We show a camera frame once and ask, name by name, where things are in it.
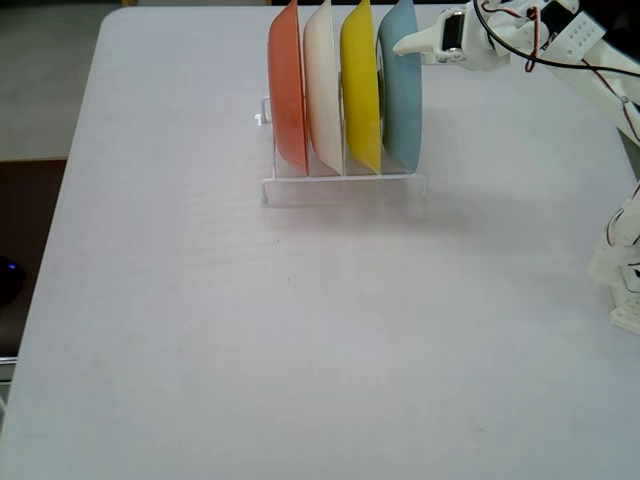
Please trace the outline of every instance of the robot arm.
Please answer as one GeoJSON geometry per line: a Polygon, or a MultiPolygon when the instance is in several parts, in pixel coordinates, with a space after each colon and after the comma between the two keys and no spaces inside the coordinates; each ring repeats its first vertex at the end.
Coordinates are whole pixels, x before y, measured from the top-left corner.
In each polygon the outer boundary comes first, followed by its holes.
{"type": "MultiPolygon", "coordinates": [[[[542,63],[640,146],[638,28],[637,0],[472,0],[393,50],[472,71],[505,66],[512,54],[527,58],[527,71],[542,63]]],[[[640,335],[640,184],[607,223],[588,270],[612,288],[611,321],[640,335]]]]}
{"type": "MultiPolygon", "coordinates": [[[[501,4],[500,0],[472,0],[442,12],[432,27],[402,38],[394,51],[398,55],[419,53],[425,65],[458,65],[472,71],[508,65],[511,54],[518,52],[547,65],[579,66],[581,69],[549,69],[640,146],[640,79],[589,69],[607,66],[640,75],[638,61],[604,38],[607,29],[589,13],[599,13],[599,7],[586,8],[594,1],[513,0],[501,4]]],[[[616,2],[600,3],[615,8],[611,4],[616,2]]],[[[640,17],[640,5],[626,8],[640,17]]],[[[526,68],[532,66],[530,61],[526,68]]]]}

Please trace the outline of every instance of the table surface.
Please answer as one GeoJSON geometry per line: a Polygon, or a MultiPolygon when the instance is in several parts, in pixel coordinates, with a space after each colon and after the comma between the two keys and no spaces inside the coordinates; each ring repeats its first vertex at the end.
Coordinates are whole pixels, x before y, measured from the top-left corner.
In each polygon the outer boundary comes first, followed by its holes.
{"type": "Polygon", "coordinates": [[[541,67],[425,68],[426,202],[264,208],[277,12],[105,20],[0,477],[637,478],[640,340],[584,272],[614,128],[541,67]]]}

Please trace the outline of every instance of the red wire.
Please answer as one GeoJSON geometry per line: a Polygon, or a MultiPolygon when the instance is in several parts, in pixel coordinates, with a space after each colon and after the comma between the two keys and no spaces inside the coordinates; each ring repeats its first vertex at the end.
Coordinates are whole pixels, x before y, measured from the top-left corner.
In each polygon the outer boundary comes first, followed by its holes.
{"type": "MultiPolygon", "coordinates": [[[[591,64],[589,62],[587,62],[586,60],[584,60],[584,59],[582,60],[582,62],[585,65],[589,66],[589,67],[591,66],[591,64]]],[[[593,70],[593,73],[595,73],[597,75],[597,77],[600,79],[600,81],[604,84],[604,86],[607,87],[607,89],[611,93],[613,93],[618,98],[618,100],[620,100],[620,102],[622,102],[622,113],[624,114],[624,118],[627,120],[627,123],[629,124],[629,128],[631,129],[631,133],[633,133],[633,136],[636,137],[636,140],[640,143],[640,137],[638,136],[638,132],[636,132],[636,129],[633,126],[633,122],[631,121],[631,117],[629,117],[629,112],[627,112],[627,102],[625,102],[625,100],[622,97],[620,97],[620,95],[618,95],[616,93],[616,91],[609,84],[609,82],[607,82],[607,79],[604,78],[600,72],[598,72],[597,70],[593,70]]],[[[638,188],[636,188],[636,191],[633,194],[634,197],[637,195],[639,190],[640,190],[640,186],[638,186],[638,188]]]]}
{"type": "MultiPolygon", "coordinates": [[[[540,12],[538,11],[538,7],[533,7],[533,14],[535,20],[535,29],[534,36],[535,39],[533,41],[533,52],[531,52],[531,56],[534,58],[538,57],[538,49],[540,48],[540,12]]],[[[527,73],[533,72],[533,69],[536,66],[536,62],[533,60],[527,60],[527,63],[524,65],[524,71],[527,73]]]]}
{"type": "Polygon", "coordinates": [[[487,5],[489,5],[489,0],[487,0],[481,5],[482,10],[484,10],[487,13],[504,12],[515,18],[523,18],[522,15],[520,15],[518,12],[511,10],[509,8],[487,8],[487,5]]]}

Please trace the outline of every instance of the black object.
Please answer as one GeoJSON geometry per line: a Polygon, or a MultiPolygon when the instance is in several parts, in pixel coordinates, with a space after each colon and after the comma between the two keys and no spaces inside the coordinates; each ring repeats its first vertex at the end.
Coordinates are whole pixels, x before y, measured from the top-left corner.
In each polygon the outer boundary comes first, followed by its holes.
{"type": "Polygon", "coordinates": [[[558,2],[550,2],[540,12],[540,19],[549,29],[549,35],[560,33],[569,25],[575,15],[558,2]]]}
{"type": "Polygon", "coordinates": [[[0,257],[0,305],[9,303],[22,287],[27,274],[15,262],[0,257]]]}
{"type": "Polygon", "coordinates": [[[445,52],[454,48],[462,48],[462,31],[465,15],[452,15],[444,21],[442,32],[442,50],[445,52]]]}

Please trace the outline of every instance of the black wire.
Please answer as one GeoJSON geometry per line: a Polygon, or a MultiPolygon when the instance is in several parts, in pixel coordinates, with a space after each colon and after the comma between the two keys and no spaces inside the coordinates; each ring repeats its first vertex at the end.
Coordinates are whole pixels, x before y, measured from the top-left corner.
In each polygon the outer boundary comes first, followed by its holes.
{"type": "Polygon", "coordinates": [[[635,78],[640,78],[640,73],[629,72],[628,70],[621,70],[619,68],[600,67],[600,66],[587,66],[587,65],[575,65],[575,64],[572,64],[572,63],[552,62],[550,60],[545,60],[544,58],[538,58],[538,57],[534,57],[532,55],[527,55],[526,53],[522,53],[517,48],[512,47],[507,42],[502,40],[502,38],[500,38],[493,30],[491,30],[491,27],[487,24],[487,21],[482,16],[482,12],[480,11],[480,4],[478,3],[478,0],[473,0],[473,8],[476,11],[476,16],[478,17],[478,20],[480,21],[480,24],[482,25],[482,28],[484,28],[486,30],[486,32],[489,35],[489,37],[493,38],[493,40],[498,42],[500,45],[502,45],[504,48],[509,50],[514,55],[517,55],[519,57],[525,58],[525,59],[527,59],[527,60],[529,60],[531,62],[541,63],[542,65],[547,65],[549,67],[566,68],[566,69],[569,69],[569,70],[590,70],[592,72],[597,72],[597,71],[612,72],[612,73],[620,73],[622,75],[629,75],[629,76],[635,77],[635,78]]]}

